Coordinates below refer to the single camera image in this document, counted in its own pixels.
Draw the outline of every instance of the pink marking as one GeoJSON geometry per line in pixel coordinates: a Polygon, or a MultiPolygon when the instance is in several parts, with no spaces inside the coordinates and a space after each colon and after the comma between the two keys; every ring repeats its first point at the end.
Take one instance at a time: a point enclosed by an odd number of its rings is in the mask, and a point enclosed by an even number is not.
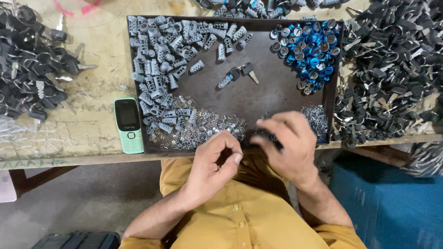
{"type": "Polygon", "coordinates": [[[57,8],[58,11],[60,11],[61,13],[65,14],[65,16],[70,16],[73,17],[74,13],[71,11],[67,11],[66,9],[63,9],[62,5],[57,1],[57,0],[52,0],[55,4],[55,7],[57,8]]]}
{"type": "Polygon", "coordinates": [[[101,2],[101,0],[95,0],[93,4],[82,7],[82,15],[86,15],[89,12],[93,11],[97,8],[97,5],[101,2]]]}

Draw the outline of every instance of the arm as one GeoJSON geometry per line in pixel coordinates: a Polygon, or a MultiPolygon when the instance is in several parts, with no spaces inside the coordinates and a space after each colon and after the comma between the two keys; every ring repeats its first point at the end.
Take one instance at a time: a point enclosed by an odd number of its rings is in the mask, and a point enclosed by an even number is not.
{"type": "Polygon", "coordinates": [[[187,212],[213,198],[225,186],[237,173],[242,158],[240,143],[228,131],[213,135],[197,148],[188,181],[139,214],[126,229],[123,239],[164,238],[187,212]],[[219,167],[216,162],[226,149],[232,154],[219,167]]]}
{"type": "Polygon", "coordinates": [[[319,178],[314,165],[317,137],[305,116],[297,112],[279,113],[271,119],[258,120],[257,125],[274,133],[283,145],[279,151],[263,137],[251,139],[266,152],[272,168],[295,184],[299,203],[305,211],[302,214],[308,224],[332,224],[353,229],[349,215],[319,178]]]}

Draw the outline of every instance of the mustard kurta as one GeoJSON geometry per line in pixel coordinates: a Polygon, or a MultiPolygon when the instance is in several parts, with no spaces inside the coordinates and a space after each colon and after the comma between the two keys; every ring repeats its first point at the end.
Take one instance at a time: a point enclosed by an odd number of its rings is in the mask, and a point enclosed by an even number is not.
{"type": "MultiPolygon", "coordinates": [[[[192,159],[162,161],[163,196],[187,180],[192,159]]],[[[263,156],[245,155],[238,174],[211,200],[189,212],[159,240],[126,238],[120,249],[364,249],[356,233],[344,226],[312,229],[292,208],[284,179],[263,156]]]]}

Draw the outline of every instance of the wrist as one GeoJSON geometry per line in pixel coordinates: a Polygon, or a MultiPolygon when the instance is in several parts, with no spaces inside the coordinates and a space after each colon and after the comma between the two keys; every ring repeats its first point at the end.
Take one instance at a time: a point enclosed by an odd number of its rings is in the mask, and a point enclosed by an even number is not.
{"type": "Polygon", "coordinates": [[[296,179],[291,180],[298,190],[303,192],[309,192],[314,190],[321,179],[319,178],[319,170],[316,166],[312,165],[308,171],[299,175],[296,179]]]}
{"type": "Polygon", "coordinates": [[[181,212],[187,213],[198,207],[197,201],[196,196],[189,192],[186,183],[176,192],[175,204],[181,212]]]}

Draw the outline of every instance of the man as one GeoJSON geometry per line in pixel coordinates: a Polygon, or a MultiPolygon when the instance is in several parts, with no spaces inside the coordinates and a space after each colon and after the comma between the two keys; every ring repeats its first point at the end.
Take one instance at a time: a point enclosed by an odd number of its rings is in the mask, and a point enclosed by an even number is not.
{"type": "Polygon", "coordinates": [[[274,133],[253,137],[267,155],[243,155],[222,131],[197,148],[195,158],[162,161],[163,199],[135,218],[121,249],[355,249],[365,248],[351,219],[320,180],[316,136],[297,112],[279,113],[257,126],[274,133]],[[232,154],[217,162],[226,150],[232,154]],[[297,188],[305,221],[294,211],[287,180],[297,188]]]}

